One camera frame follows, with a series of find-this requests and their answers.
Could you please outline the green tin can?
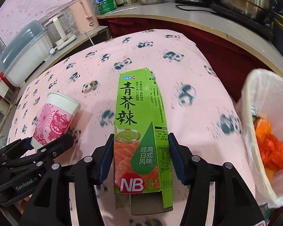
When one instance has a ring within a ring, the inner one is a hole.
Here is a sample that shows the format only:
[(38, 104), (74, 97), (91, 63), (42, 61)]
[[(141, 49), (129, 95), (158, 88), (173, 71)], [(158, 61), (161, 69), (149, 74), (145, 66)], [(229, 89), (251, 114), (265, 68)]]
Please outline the green tin can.
[(114, 0), (95, 0), (100, 15), (114, 11), (117, 6)]

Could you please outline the white lined trash bin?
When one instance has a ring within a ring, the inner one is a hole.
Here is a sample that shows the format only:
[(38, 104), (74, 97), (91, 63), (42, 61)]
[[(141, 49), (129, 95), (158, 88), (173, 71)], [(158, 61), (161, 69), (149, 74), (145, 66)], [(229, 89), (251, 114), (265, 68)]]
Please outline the white lined trash bin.
[(243, 85), (237, 112), (257, 202), (283, 206), (283, 79), (252, 70)]

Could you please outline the pink electric kettle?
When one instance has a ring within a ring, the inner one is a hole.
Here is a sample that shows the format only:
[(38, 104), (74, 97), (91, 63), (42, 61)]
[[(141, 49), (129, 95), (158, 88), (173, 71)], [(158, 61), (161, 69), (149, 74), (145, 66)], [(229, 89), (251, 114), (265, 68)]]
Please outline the pink electric kettle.
[(99, 26), (88, 0), (78, 0), (69, 6), (78, 33), (83, 35)]

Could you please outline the orange printed plastic bag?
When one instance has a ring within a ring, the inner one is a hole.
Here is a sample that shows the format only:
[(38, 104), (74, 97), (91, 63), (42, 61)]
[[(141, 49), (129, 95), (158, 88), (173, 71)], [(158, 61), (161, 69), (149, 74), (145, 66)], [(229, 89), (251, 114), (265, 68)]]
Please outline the orange printed plastic bag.
[(257, 144), (259, 147), (260, 153), (263, 152), (263, 141), (267, 134), (271, 134), (271, 125), (268, 119), (263, 117), (257, 117), (255, 123), (254, 123), (254, 129), (255, 129), (255, 135), (257, 139)]

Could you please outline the pink white paper cup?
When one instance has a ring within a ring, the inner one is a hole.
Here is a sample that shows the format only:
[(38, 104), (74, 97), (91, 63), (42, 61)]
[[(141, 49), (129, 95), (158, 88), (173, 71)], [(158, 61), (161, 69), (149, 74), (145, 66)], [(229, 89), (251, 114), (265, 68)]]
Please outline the pink white paper cup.
[(64, 135), (81, 104), (62, 93), (48, 93), (34, 134), (31, 145), (39, 149)]

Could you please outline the black induction cooker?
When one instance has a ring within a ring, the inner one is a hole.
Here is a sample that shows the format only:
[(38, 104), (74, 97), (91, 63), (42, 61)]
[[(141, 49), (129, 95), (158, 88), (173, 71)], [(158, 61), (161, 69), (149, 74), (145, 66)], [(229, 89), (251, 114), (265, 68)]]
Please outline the black induction cooker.
[(219, 16), (230, 19), (234, 22), (237, 22), (238, 24), (250, 29), (251, 31), (255, 32), (265, 40), (272, 42), (273, 40), (273, 33), (270, 29), (268, 29), (266, 26), (254, 21), (253, 19), (250, 19), (238, 12), (232, 11), (228, 8), (225, 8), (223, 6), (212, 4), (210, 5), (210, 8)]

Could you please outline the white dish rack grey lid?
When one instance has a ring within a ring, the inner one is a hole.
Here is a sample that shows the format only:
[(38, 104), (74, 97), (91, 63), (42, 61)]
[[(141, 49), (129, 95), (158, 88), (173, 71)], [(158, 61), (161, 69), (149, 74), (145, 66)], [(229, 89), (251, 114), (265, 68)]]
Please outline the white dish rack grey lid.
[(48, 31), (39, 21), (29, 22), (6, 46), (0, 60), (4, 77), (16, 86), (23, 85), (31, 73), (50, 55), (53, 48)]

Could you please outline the red plastic bag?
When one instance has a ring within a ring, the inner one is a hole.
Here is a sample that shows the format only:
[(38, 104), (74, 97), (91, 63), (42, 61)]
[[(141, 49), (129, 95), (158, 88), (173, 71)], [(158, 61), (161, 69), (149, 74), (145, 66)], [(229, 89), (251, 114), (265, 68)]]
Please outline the red plastic bag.
[(263, 165), (272, 171), (283, 169), (283, 142), (276, 136), (267, 134), (258, 141), (259, 151)]

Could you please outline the pink panda tablecloth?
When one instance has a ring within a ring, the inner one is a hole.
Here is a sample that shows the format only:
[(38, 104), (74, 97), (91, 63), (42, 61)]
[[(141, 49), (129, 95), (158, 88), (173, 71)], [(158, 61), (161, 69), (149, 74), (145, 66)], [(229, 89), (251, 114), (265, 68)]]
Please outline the pink panda tablecloth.
[(203, 51), (183, 34), (149, 30), (89, 47), (53, 66), (27, 87), (15, 112), (8, 141), (33, 135), (47, 94), (57, 91), (81, 105), (71, 128), (78, 143), (59, 157), (73, 164), (103, 145), (114, 126), (125, 120), (116, 111), (120, 76), (137, 80), (148, 69), (162, 95), (167, 128), (180, 144), (206, 161), (231, 162), (251, 192), (240, 119), (233, 100)]

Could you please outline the pink dotted curtain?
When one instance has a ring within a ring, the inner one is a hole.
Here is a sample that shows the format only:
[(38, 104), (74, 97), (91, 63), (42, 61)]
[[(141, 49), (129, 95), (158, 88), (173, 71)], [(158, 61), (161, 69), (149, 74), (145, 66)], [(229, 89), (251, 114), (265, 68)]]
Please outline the pink dotted curtain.
[(50, 19), (77, 0), (5, 0), (0, 8), (0, 39), (7, 45), (30, 21)]

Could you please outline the red velvet cabinet curtain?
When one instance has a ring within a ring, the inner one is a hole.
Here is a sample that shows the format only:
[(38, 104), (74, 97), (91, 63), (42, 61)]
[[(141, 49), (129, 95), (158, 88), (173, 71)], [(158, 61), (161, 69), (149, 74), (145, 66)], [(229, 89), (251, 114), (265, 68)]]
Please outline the red velvet cabinet curtain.
[(262, 61), (233, 43), (216, 35), (183, 24), (148, 18), (103, 18), (113, 38), (150, 30), (166, 29), (182, 33), (196, 43), (229, 95), (238, 101), (247, 75), (257, 68), (270, 70)]

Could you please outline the green wasabi carton box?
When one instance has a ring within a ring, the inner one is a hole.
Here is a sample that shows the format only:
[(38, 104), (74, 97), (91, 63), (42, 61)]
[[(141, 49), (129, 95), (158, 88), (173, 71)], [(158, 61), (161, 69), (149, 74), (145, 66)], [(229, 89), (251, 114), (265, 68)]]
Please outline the green wasabi carton box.
[(149, 69), (120, 75), (114, 124), (116, 207), (129, 207), (132, 215), (172, 211), (167, 121), (159, 87)]

